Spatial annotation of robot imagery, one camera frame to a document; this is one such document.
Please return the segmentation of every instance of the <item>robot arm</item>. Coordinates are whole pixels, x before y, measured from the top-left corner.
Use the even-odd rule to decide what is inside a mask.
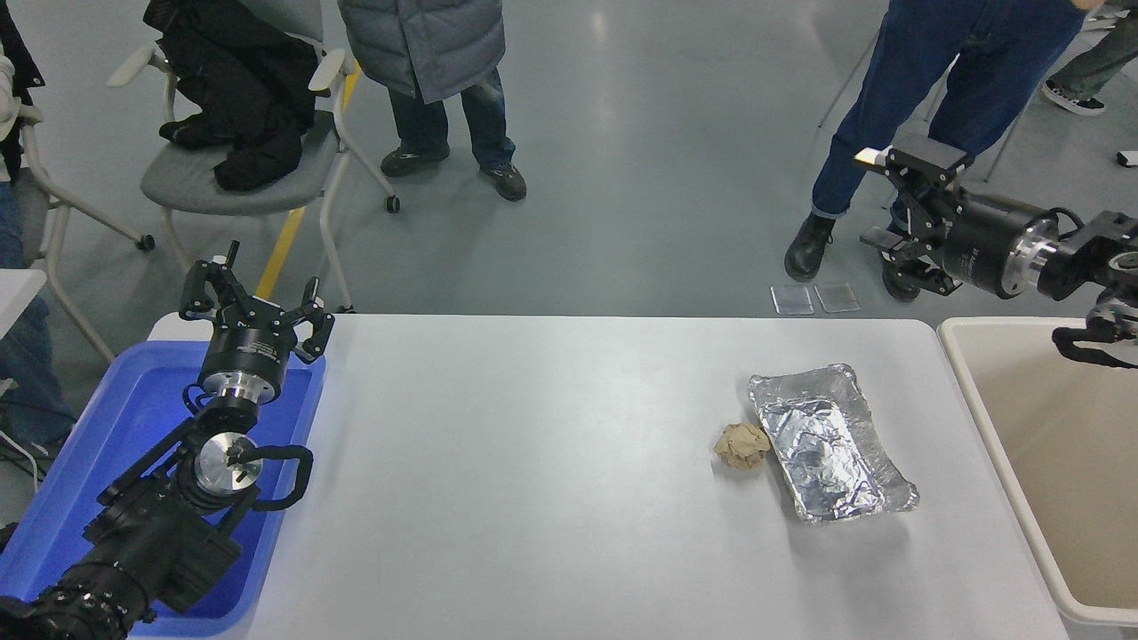
[[[1138,220],[1103,212],[1083,224],[1062,208],[971,194],[959,178],[972,158],[927,138],[863,149],[856,162],[892,182],[905,205],[904,235],[880,228],[861,235],[898,265],[901,279],[940,295],[968,284],[1001,298],[1031,288],[1056,301],[1097,285],[1103,292],[1086,328],[1059,328],[1052,339],[1072,360],[1135,368],[1075,343],[1138,344]],[[1059,215],[1078,228],[1061,235]]]
[[[247,434],[259,407],[280,394],[289,353],[319,358],[335,319],[315,278],[292,311],[248,295],[231,270],[237,246],[198,261],[182,295],[182,318],[214,326],[196,383],[208,401],[183,393],[191,416],[99,494],[105,509],[83,531],[93,548],[59,582],[32,602],[0,597],[0,640],[121,640],[154,620],[155,600],[185,612],[240,556],[230,534],[246,514],[286,509],[304,495],[312,452],[257,446]],[[305,321],[313,336],[298,345],[294,327]],[[297,460],[296,481],[284,498],[258,500],[269,459]],[[218,512],[216,525],[204,517]]]

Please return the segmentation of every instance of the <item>trousers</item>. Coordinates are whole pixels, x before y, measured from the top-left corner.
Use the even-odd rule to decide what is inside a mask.
[[[929,137],[973,157],[991,147],[1086,16],[1070,0],[890,0],[861,91],[814,182],[811,213],[846,214],[865,175],[853,156],[889,146],[949,65]]]
[[[1052,75],[1075,100],[1095,97],[1127,63],[1138,57],[1138,0],[1114,0],[1112,5],[1130,13],[1119,18],[1098,44]]]
[[[431,154],[446,148],[446,108],[442,101],[426,104],[388,89],[399,145],[410,154]],[[462,110],[470,128],[470,145],[479,166],[504,169],[513,161],[516,146],[505,134],[505,93],[497,69],[464,89]]]
[[[23,269],[23,256],[19,207],[11,184],[0,182],[0,269]],[[35,296],[0,338],[0,379],[13,378],[18,385],[0,396],[7,415],[3,426],[17,441],[40,444],[63,437],[75,421],[51,370],[47,318],[47,303]]]

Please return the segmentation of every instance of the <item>gray puffer jacket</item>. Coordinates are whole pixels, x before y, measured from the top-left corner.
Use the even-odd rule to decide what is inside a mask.
[[[338,0],[368,77],[424,102],[486,77],[505,54],[502,0]]]

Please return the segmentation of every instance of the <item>white table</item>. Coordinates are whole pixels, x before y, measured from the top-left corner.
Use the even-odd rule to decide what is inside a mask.
[[[16,322],[48,280],[39,269],[0,269],[0,337]]]
[[[222,638],[1066,638],[920,322],[341,315],[327,360],[308,494]],[[711,452],[751,374],[832,362],[915,511],[802,525]]]

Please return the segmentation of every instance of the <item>aluminum foil tray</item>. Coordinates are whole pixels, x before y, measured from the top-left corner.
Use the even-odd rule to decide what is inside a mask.
[[[916,486],[882,449],[849,364],[753,376],[748,389],[803,522],[916,508]]]

